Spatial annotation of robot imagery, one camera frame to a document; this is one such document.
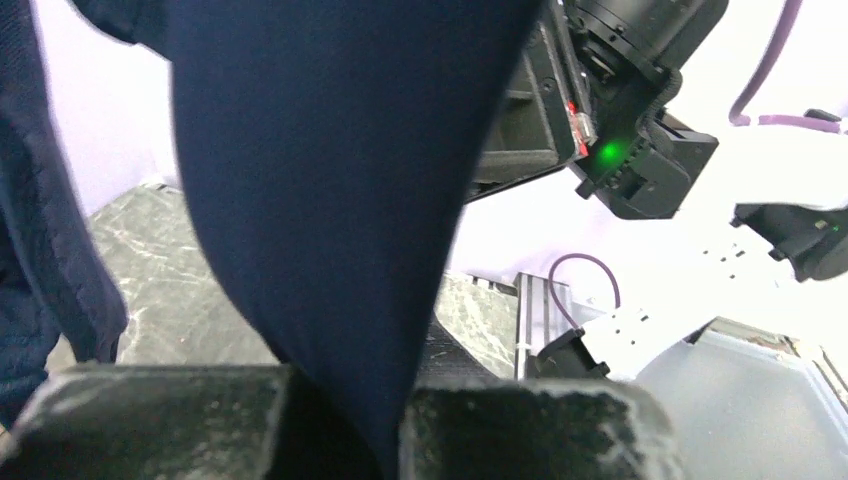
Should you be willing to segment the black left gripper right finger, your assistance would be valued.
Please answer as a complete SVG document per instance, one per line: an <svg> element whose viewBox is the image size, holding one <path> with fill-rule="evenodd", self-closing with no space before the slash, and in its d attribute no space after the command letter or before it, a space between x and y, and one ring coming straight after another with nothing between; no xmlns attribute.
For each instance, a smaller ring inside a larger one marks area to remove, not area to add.
<svg viewBox="0 0 848 480"><path fill-rule="evenodd" d="M438 320L400 427L403 479L683 479L668 416L605 379L495 377Z"/></svg>

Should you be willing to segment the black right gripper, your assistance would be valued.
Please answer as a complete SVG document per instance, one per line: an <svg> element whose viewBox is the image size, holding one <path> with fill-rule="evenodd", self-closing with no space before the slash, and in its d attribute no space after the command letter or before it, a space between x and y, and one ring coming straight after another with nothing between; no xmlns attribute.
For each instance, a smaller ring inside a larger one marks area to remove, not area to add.
<svg viewBox="0 0 848 480"><path fill-rule="evenodd" d="M547 1L508 86L469 194L569 170L616 217L673 217L715 137L671 116L681 68L723 1Z"/></svg>

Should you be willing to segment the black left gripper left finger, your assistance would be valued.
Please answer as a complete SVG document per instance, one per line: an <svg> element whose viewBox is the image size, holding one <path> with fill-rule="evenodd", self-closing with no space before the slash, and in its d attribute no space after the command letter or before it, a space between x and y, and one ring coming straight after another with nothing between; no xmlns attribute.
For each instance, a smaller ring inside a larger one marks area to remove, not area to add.
<svg viewBox="0 0 848 480"><path fill-rule="evenodd" d="M262 479L286 367L75 367L34 394L4 479Z"/></svg>

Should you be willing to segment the navy blue bra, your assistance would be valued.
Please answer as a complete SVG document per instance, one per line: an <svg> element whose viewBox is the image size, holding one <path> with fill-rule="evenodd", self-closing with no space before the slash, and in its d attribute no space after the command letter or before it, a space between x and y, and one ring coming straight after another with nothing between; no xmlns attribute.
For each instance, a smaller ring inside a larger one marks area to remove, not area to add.
<svg viewBox="0 0 848 480"><path fill-rule="evenodd" d="M396 479L398 428L473 173L537 1L84 1L171 64L218 283L318 394L266 479Z"/></svg>

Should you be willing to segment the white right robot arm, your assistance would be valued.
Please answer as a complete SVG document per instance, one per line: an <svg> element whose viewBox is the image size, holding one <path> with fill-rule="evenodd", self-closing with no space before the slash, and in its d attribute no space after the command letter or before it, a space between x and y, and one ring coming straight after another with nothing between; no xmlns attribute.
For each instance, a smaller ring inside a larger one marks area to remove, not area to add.
<svg viewBox="0 0 848 480"><path fill-rule="evenodd" d="M582 336L591 360L616 380L632 380L684 337L719 316L755 314L799 322L805 295L789 282L786 261L767 243L734 226L735 207L794 203L816 212L847 202L847 136L794 124L766 125L762 115L798 109L846 84L838 55L847 49L847 5L791 5L788 53L751 107L735 105L766 44L766 24L780 20L773 1L733 8L685 68L689 81L670 110L711 129L719 147L681 210L670 220L623 221L570 193L574 178L558 173L464 212L449 268L501 280L519 272L556 273L579 300L601 297L589 271L599 258L615 274L623 300L590 321Z"/></svg>

